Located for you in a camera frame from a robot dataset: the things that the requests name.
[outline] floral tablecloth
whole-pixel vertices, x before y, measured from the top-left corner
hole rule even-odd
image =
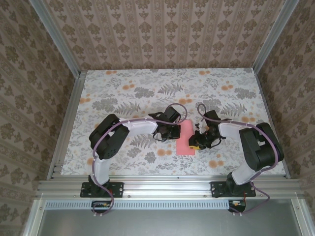
[[[63,175],[87,175],[93,161],[89,135],[111,113],[136,118],[163,112],[178,102],[199,123],[196,107],[204,103],[220,118],[257,124],[269,122],[251,68],[151,69],[88,71],[63,164]],[[181,107],[174,107],[184,113]],[[176,141],[151,135],[127,138],[112,158],[111,175],[226,175],[244,161],[242,146],[232,139],[195,156],[176,155]],[[282,163],[267,174],[283,174]]]

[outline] pink sponge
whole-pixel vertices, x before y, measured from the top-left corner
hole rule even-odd
[[[181,136],[176,140],[177,155],[195,155],[195,150],[189,148],[188,139],[193,135],[192,122],[189,119],[184,120],[181,124]]]

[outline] gray floor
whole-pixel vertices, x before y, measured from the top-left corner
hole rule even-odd
[[[290,200],[272,200],[241,217],[227,210],[115,210],[103,217],[93,217],[89,210],[48,210],[39,235],[300,236],[301,233]]]

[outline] beige wallpaper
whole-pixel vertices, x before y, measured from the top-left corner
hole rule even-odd
[[[73,76],[27,0],[0,0],[0,236],[19,235],[45,179]]]
[[[81,70],[251,67],[283,0],[44,0]]]
[[[315,1],[300,0],[259,72],[293,177],[315,221]]]

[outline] black mounting plate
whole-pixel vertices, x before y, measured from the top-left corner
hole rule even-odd
[[[114,196],[114,198],[122,198],[124,193],[123,182],[109,182],[106,187]],[[109,198],[108,193],[102,193],[102,196],[95,194],[91,191],[91,183],[83,182],[81,187],[81,198]]]
[[[239,195],[232,195],[226,191],[226,182],[225,181],[214,181],[210,182],[211,194],[214,198],[223,198],[223,197],[256,197],[255,190],[252,190],[250,183],[242,184],[242,192]]]

